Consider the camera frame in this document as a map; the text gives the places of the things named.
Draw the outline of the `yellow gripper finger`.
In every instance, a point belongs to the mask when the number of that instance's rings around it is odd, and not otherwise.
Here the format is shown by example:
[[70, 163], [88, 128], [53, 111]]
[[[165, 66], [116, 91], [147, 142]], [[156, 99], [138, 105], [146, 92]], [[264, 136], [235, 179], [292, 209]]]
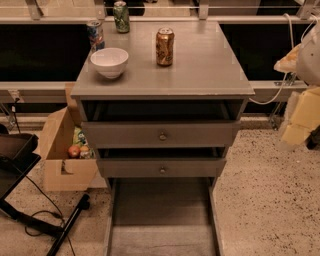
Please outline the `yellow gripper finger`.
[[282, 147], [297, 147], [320, 126], [320, 87], [293, 92], [279, 130]]

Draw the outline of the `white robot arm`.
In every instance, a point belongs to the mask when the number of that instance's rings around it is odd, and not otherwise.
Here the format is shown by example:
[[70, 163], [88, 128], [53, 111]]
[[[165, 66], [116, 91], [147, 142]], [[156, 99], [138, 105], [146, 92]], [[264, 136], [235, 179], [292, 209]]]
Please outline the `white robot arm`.
[[317, 23], [286, 56], [274, 65], [282, 73], [295, 73], [309, 85], [302, 93], [293, 92], [288, 100], [283, 144], [301, 145], [320, 126], [320, 23]]

